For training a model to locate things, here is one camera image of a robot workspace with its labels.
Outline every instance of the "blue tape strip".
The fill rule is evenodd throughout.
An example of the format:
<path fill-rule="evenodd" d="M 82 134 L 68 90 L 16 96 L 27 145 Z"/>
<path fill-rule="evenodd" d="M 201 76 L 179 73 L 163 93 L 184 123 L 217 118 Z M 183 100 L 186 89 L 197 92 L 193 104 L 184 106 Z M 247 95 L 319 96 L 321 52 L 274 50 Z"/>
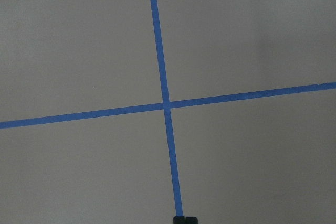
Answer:
<path fill-rule="evenodd" d="M 100 118 L 103 116 L 139 113 L 139 112 L 162 110 L 162 109 L 163 109 L 162 103 L 154 103 L 154 104 L 147 104 L 147 105 L 123 107 L 123 108 L 117 108 L 117 109 L 97 110 L 97 111 L 80 112 L 80 113 L 73 113 L 73 114 L 45 116 L 43 118 L 32 118 L 32 119 L 0 122 L 0 129 L 37 125 L 37 124 L 66 122 L 66 121 L 81 120 L 81 119 L 88 119 L 88 118 Z"/>
<path fill-rule="evenodd" d="M 314 85 L 307 85 L 307 86 L 298 86 L 298 87 L 283 88 L 283 89 L 270 89 L 270 90 L 240 93 L 240 94 L 220 95 L 217 97 L 206 97 L 206 98 L 190 99 L 190 100 L 183 100 L 183 101 L 175 101 L 175 102 L 171 102 L 171 108 L 182 108 L 182 107 L 188 107 L 188 106 L 196 106 L 196 105 L 220 103 L 220 102 L 230 102 L 230 101 L 238 101 L 238 100 L 247 100 L 247 99 L 255 99 L 255 98 L 262 98 L 262 97 L 274 97 L 277 95 L 304 93 L 304 92 L 320 91 L 320 90 L 327 90 L 327 89 L 336 89 L 336 82 L 314 84 Z"/>
<path fill-rule="evenodd" d="M 163 45 L 162 45 L 159 9 L 158 9 L 157 0 L 151 0 L 151 8 L 152 8 L 153 26 L 154 26 L 154 34 L 155 34 L 156 53 L 158 56 L 157 60 L 159 64 L 164 119 L 165 119 L 165 124 L 166 124 L 169 160 L 170 160 L 170 168 L 171 168 L 173 191 L 174 191 L 175 210 L 176 210 L 177 216 L 182 216 L 183 209 L 182 209 L 180 182 L 178 178 L 173 123 L 172 123 L 172 116 L 171 116 L 171 111 L 170 111 L 168 83 L 167 83 L 166 67 L 164 63 L 164 54 L 163 54 Z"/>

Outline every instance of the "horizontal blue line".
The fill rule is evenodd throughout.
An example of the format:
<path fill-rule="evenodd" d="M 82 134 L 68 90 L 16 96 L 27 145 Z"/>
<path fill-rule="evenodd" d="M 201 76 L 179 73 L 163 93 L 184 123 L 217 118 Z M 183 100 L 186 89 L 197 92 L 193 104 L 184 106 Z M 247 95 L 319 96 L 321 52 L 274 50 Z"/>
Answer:
<path fill-rule="evenodd" d="M 336 82 L 314 84 L 314 85 L 307 85 L 307 86 L 298 86 L 298 87 L 283 88 L 283 89 L 270 89 L 270 90 L 255 91 L 255 92 L 248 92 L 248 93 L 219 95 L 217 97 L 206 97 L 206 98 L 189 99 L 189 100 L 183 100 L 183 101 L 174 101 L 174 102 L 171 102 L 170 104 L 171 104 L 171 108 L 183 108 L 183 107 L 188 107 L 188 106 L 248 100 L 248 99 L 255 99 L 255 98 L 262 98 L 262 97 L 274 97 L 277 95 L 305 93 L 305 92 L 327 90 L 327 89 L 336 89 Z"/>
<path fill-rule="evenodd" d="M 73 114 L 64 114 L 64 115 L 53 115 L 53 116 L 45 116 L 42 118 L 0 122 L 0 129 L 46 124 L 46 123 L 58 123 L 58 122 L 66 122 L 66 121 L 89 119 L 89 118 L 101 118 L 103 116 L 123 115 L 123 114 L 139 113 L 139 112 L 162 110 L 162 109 L 163 109 L 163 103 L 154 103 L 147 105 L 123 107 L 117 109 L 96 110 L 96 111 L 80 112 Z"/>
<path fill-rule="evenodd" d="M 220 95 L 217 97 L 206 97 L 206 98 L 189 99 L 183 101 L 174 101 L 170 102 L 170 108 L 183 108 L 188 106 L 248 100 L 262 97 L 273 97 L 277 95 L 305 93 L 305 92 L 328 90 L 328 89 L 336 89 L 336 82 L 298 86 L 284 89 L 271 89 L 271 90 L 255 91 L 248 93 Z M 139 113 L 154 110 L 163 110 L 163 103 L 154 103 L 147 105 L 123 107 L 117 109 L 97 110 L 97 111 L 80 112 L 73 114 L 45 116 L 42 118 L 31 118 L 31 119 L 22 119 L 8 122 L 0 122 L 0 129 L 37 125 L 37 124 L 66 122 L 66 121 L 89 119 L 89 118 L 100 118 L 103 116 L 131 114 L 131 113 Z"/>

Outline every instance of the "floor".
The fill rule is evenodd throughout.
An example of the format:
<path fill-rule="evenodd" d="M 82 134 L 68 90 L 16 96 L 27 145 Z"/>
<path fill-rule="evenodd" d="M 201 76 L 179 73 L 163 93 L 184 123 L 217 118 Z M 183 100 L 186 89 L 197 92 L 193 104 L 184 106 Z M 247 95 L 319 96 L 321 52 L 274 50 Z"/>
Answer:
<path fill-rule="evenodd" d="M 0 0 L 0 223 L 334 223 L 335 15 Z"/>

